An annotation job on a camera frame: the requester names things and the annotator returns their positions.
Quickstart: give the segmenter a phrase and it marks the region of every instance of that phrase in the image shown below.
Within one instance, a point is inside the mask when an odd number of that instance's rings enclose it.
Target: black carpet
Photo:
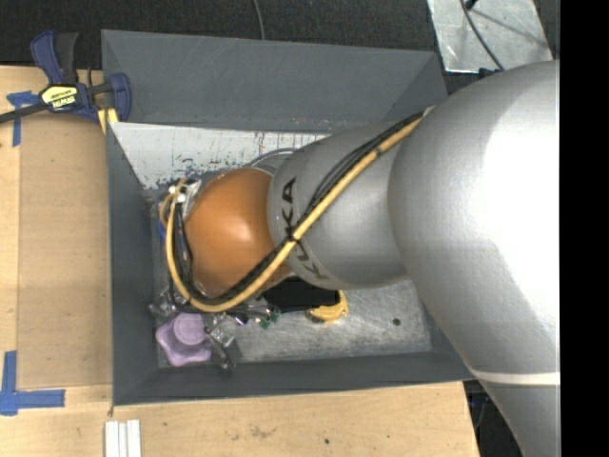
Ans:
[[[267,39],[438,51],[425,0],[258,0]],[[545,35],[560,57],[560,0],[534,0]],[[31,62],[29,42],[42,30],[77,31],[79,68],[101,68],[101,29],[258,38],[250,0],[0,0],[0,63]],[[477,78],[445,75],[449,92]],[[477,389],[472,400],[481,455],[519,455],[505,422]]]

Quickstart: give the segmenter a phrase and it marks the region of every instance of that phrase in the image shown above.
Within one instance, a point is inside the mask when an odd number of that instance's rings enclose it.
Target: cardboard surface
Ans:
[[[93,82],[101,79],[95,73]],[[10,91],[37,92],[20,69]],[[111,381],[107,168],[101,129],[41,112],[22,120],[17,386]]]

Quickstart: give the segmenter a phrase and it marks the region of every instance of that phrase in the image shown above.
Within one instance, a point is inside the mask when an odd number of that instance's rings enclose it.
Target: white plastic piece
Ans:
[[[118,422],[106,422],[105,433],[106,438],[104,440],[104,455],[106,457],[120,457],[121,449],[119,447]]]
[[[106,422],[104,455],[105,457],[142,457],[140,421]]]
[[[139,420],[127,420],[127,456],[142,457],[142,437]]]

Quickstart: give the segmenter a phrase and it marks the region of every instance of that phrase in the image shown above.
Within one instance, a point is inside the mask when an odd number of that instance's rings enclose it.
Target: metal sheet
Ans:
[[[459,0],[427,0],[427,4],[447,71],[497,67],[471,30]],[[480,0],[470,16],[507,70],[553,59],[533,0]]]
[[[144,189],[184,176],[236,169],[279,149],[298,149],[325,133],[197,129],[149,124],[111,124]]]

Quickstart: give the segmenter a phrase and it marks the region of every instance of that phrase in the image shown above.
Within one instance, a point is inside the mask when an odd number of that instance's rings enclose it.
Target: purple object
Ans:
[[[157,328],[156,340],[172,366],[204,362],[211,357],[205,328],[201,315],[180,313]]]

